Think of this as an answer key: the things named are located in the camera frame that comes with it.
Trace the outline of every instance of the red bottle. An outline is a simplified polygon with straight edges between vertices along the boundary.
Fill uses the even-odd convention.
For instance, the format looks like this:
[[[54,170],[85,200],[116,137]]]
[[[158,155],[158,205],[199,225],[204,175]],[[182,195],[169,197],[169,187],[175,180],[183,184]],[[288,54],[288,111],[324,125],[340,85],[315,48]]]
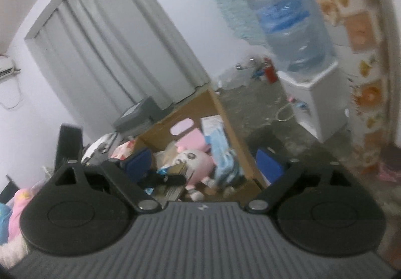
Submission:
[[[265,67],[263,68],[265,71],[265,76],[270,84],[273,84],[277,81],[277,75],[275,73],[275,69],[271,59],[269,57],[264,58]]]

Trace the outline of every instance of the metal bolt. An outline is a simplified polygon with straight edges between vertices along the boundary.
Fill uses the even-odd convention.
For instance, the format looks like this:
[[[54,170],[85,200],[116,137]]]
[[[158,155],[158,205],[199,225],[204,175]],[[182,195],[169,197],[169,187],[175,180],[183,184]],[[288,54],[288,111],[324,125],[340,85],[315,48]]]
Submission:
[[[154,210],[159,206],[159,203],[155,200],[143,200],[138,203],[138,207],[144,211]]]
[[[269,207],[269,204],[264,200],[253,200],[249,202],[248,206],[254,211],[264,211]]]

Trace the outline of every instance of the gray ribbed panel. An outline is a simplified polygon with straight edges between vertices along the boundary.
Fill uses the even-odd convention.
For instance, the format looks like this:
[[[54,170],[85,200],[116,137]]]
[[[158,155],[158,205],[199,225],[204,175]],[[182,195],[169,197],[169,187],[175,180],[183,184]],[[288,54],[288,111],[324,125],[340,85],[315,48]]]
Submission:
[[[268,217],[237,203],[182,202],[140,216],[101,252],[60,258],[34,251],[12,269],[17,279],[390,279],[394,273],[374,253],[327,258],[300,250]]]

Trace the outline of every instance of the gray curtain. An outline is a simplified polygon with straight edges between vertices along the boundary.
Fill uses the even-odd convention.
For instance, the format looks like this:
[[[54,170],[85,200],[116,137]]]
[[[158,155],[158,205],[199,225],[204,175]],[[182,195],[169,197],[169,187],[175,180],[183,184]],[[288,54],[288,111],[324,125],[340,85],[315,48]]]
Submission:
[[[34,41],[96,135],[145,96],[164,109],[209,81],[156,0],[63,0]]]

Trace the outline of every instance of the large water jug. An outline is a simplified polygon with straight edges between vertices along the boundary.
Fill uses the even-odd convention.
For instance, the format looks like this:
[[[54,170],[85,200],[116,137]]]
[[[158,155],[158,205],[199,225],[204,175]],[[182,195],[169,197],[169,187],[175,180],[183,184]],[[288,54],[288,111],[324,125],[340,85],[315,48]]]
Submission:
[[[332,46],[314,0],[250,0],[278,70],[308,80],[332,63]]]

